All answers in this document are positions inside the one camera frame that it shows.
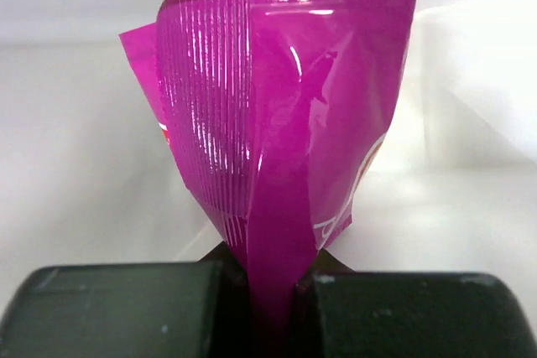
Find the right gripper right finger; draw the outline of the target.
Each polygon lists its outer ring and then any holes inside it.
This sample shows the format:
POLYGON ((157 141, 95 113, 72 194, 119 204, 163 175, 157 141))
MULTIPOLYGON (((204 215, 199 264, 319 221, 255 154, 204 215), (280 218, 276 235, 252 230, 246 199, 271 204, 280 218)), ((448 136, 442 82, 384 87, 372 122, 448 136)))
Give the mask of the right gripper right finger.
POLYGON ((297 283, 295 357, 534 357, 519 301, 481 272, 356 272, 321 251, 297 283))

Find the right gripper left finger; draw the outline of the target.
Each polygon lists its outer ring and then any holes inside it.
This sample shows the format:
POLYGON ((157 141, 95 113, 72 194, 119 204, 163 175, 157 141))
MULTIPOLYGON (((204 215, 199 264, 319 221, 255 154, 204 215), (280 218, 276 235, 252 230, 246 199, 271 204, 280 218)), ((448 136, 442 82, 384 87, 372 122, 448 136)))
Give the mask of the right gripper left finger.
POLYGON ((224 245, 197 262, 43 267, 1 318, 4 357, 246 357, 248 280, 224 245))

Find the light blue paper bag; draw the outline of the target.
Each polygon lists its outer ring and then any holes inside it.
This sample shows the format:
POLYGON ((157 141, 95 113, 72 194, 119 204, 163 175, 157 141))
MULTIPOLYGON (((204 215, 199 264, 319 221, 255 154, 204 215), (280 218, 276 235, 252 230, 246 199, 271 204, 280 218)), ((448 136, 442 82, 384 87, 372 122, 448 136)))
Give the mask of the light blue paper bag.
MULTIPOLYGON (((536 269, 536 9, 420 11, 394 121, 331 251, 359 269, 536 269)), ((195 260, 219 236, 117 41, 1 50, 1 276, 195 260)))

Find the magenta candy bag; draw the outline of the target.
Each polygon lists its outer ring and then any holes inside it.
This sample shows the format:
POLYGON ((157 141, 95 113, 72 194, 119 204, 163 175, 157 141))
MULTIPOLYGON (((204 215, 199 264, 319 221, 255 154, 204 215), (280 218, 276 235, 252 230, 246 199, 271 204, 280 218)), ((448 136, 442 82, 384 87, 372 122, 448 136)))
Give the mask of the magenta candy bag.
POLYGON ((185 187, 276 332, 351 223, 394 117, 417 0, 164 0, 121 33, 185 187))

